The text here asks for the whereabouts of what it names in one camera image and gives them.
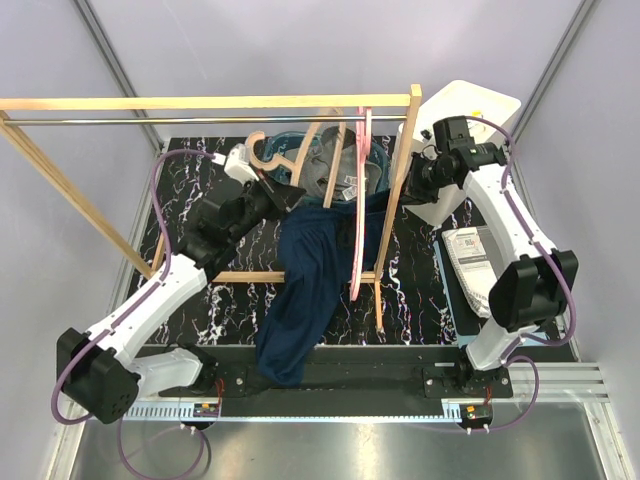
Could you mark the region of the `grey shorts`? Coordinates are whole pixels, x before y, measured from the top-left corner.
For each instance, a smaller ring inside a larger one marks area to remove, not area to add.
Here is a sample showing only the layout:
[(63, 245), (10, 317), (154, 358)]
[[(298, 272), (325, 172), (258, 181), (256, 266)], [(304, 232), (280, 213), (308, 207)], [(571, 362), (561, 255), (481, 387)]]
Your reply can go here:
[[(321, 200), (325, 197), (339, 133), (338, 126), (326, 128), (320, 135), (320, 144), (313, 146), (304, 160), (298, 186), (305, 189), (310, 197)], [(333, 202), (351, 202), (357, 196), (355, 133), (347, 129), (345, 135), (338, 162)], [(367, 196), (389, 188), (388, 168), (388, 155), (380, 145), (372, 141), (365, 162)]]

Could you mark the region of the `pink clothes hanger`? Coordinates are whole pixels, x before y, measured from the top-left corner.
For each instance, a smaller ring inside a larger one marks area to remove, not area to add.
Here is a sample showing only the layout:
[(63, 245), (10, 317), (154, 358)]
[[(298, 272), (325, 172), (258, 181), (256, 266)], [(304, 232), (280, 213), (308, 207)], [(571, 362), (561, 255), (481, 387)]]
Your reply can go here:
[(366, 215), (366, 161), (371, 149), (372, 108), (359, 107), (358, 113), (364, 116), (356, 122), (356, 216), (353, 268), (350, 282), (349, 296), (351, 301), (358, 298), (365, 244), (365, 215)]

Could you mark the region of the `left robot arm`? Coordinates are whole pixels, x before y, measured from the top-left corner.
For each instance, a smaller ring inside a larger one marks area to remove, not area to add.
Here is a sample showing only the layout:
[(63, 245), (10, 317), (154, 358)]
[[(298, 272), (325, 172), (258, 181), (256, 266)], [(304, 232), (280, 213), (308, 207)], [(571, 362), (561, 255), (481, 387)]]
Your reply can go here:
[(244, 236), (263, 221), (290, 213), (305, 193), (258, 171), (246, 182), (225, 179), (200, 198), (176, 252), (140, 290), (87, 332), (70, 328), (59, 337), (51, 399), (55, 418), (68, 421), (58, 409), (61, 394), (111, 424), (140, 397), (174, 388), (196, 396), (213, 390), (218, 362), (198, 347), (147, 357), (138, 353), (162, 323), (233, 262)]

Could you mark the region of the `wooden clothes hanger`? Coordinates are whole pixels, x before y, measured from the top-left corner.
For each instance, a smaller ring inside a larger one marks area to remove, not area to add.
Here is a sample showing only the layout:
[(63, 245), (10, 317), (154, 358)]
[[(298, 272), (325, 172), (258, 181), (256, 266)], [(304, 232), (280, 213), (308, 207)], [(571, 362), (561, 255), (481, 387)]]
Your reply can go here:
[[(252, 132), (245, 141), (245, 146), (247, 147), (248, 158), (250, 160), (251, 166), (256, 167), (260, 170), (264, 170), (267, 172), (276, 170), (278, 168), (284, 168), (289, 171), (291, 174), (290, 184), (293, 186), (298, 186), (300, 181), (300, 176), (305, 164), (305, 160), (311, 150), (311, 145), (313, 140), (316, 138), (316, 134), (323, 123), (329, 123), (329, 120), (316, 120), (310, 124), (308, 127), (301, 145), (298, 148), (298, 153), (294, 160), (289, 160), (285, 156), (274, 153), (270, 160), (263, 161), (260, 160), (254, 151), (254, 146), (258, 141), (262, 141), (266, 139), (266, 135), (263, 131), (255, 131)], [(341, 160), (344, 140), (346, 136), (347, 130), (347, 122), (341, 120), (337, 123), (338, 130), (334, 141), (334, 149), (332, 162), (330, 165), (329, 176), (327, 180), (326, 191), (324, 194), (323, 204), (324, 208), (330, 208), (333, 202), (333, 194), (336, 184), (336, 178), (339, 171), (339, 164)], [(323, 150), (322, 142), (318, 143), (318, 147), (313, 150), (314, 154), (320, 155)]]

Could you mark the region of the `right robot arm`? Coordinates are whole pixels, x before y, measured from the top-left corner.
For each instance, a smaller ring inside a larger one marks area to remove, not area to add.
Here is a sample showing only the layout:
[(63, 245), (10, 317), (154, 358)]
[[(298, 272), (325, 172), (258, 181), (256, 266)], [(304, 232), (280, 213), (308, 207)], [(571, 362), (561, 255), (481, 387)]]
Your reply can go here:
[(412, 156), (403, 185), (406, 205), (433, 204), (444, 214), (451, 208), (444, 189), (463, 192), (480, 210), (496, 241), (504, 270), (488, 295), (490, 317), (479, 334), (463, 349), (454, 384), (466, 396), (476, 396), (490, 383), (489, 372), (507, 365), (511, 353), (538, 326), (568, 314), (569, 324), (559, 345), (574, 335), (577, 311), (572, 287), (578, 272), (573, 251), (560, 251), (536, 226), (510, 181), (515, 142), (505, 138), (499, 147), (477, 143), (471, 136), (469, 116), (453, 116), (433, 125), (436, 152), (430, 159)]

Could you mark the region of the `navy blue shorts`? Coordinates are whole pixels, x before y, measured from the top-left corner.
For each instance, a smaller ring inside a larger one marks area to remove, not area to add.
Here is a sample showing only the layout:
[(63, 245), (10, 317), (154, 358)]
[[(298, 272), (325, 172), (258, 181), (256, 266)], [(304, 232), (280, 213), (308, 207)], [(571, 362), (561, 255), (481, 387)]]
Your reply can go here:
[(259, 373), (295, 387), (309, 352), (321, 340), (351, 281), (356, 204), (303, 205), (281, 223), (278, 261), (284, 284), (255, 337)]

